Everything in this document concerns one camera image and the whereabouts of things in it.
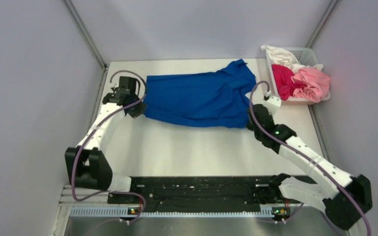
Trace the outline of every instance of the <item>white table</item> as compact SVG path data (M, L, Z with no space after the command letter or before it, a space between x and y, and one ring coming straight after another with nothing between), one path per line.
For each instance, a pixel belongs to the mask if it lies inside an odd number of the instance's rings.
M120 75L131 70L148 75L189 74L217 71L236 59L121 61L109 65L102 97L111 91ZM244 59L256 80L270 81L265 59ZM262 89L253 103L262 101ZM322 154L306 105L285 105L274 116L319 154ZM269 176L279 173L304 175L295 165L264 147L247 129L195 128L173 125L140 116L126 116L115 130L105 153L111 168L128 176Z

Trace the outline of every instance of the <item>gray floor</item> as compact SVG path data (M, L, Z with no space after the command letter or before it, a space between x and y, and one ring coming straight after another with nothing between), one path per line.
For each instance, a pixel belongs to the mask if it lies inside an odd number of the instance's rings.
M65 236L83 236L106 218L71 217ZM89 236L335 236L320 213L304 208L286 225L255 218L141 218L127 226L109 222Z

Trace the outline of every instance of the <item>pink cloth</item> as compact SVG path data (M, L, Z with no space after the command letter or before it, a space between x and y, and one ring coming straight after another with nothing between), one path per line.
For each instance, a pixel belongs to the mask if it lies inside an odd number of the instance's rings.
M293 91L293 97L302 97L313 102L324 99L330 89L331 78L312 67L300 69L292 76L292 80L306 84L304 88L296 88Z
M306 87L305 83L294 82L291 79L294 74L286 66L273 64L272 71L276 82L276 88L278 89L278 94L283 101L286 101L290 96L292 96L295 89L303 89Z

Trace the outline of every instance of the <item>clothing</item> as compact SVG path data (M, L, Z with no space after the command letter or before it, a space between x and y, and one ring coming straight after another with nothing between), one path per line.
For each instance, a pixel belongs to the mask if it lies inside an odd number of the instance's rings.
M240 59L217 72L147 76L145 116L179 125L244 128L255 76Z
M294 82L291 79L294 73L285 66L273 64L272 71L281 100L288 100L295 89L303 89L306 86L300 81Z
M283 65L292 70L294 74L298 73L299 69L305 68L305 67L311 67L308 65L302 65L298 59L295 57L293 53L290 51L283 49L283 48L277 48L272 47L269 45L263 45L261 46L262 51L266 50L269 53L270 62L272 64L277 65ZM323 64L316 64L312 66L319 71L321 71L324 68Z
M306 84L304 88L296 88L293 97L302 97L313 102L324 99L330 88L331 78L315 68L302 68L292 79Z

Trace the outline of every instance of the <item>blue shirt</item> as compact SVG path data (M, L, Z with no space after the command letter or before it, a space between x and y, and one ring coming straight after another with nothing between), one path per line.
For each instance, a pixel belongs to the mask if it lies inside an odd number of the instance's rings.
M255 76L240 59L217 72L147 76L145 116L195 127L244 128Z

